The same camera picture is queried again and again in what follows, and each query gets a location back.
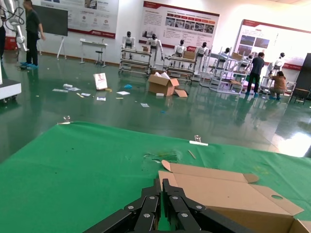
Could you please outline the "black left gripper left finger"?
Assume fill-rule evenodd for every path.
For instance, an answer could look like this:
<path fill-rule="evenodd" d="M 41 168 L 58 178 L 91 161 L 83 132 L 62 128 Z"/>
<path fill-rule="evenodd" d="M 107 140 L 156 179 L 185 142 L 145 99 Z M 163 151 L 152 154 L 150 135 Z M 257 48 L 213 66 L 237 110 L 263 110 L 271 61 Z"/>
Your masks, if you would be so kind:
<path fill-rule="evenodd" d="M 149 233 L 161 216 L 160 180 L 143 188 L 141 197 L 85 230 L 86 233 Z"/>

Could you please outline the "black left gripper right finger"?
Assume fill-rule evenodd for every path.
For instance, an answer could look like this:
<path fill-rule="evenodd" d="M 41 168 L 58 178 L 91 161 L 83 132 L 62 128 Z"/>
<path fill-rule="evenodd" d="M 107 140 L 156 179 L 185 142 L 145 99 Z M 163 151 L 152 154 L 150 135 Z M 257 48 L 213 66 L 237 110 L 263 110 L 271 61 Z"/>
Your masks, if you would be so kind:
<path fill-rule="evenodd" d="M 207 208 L 185 195 L 180 187 L 162 181 L 165 217 L 171 229 L 181 233 L 250 233 L 245 226 Z"/>

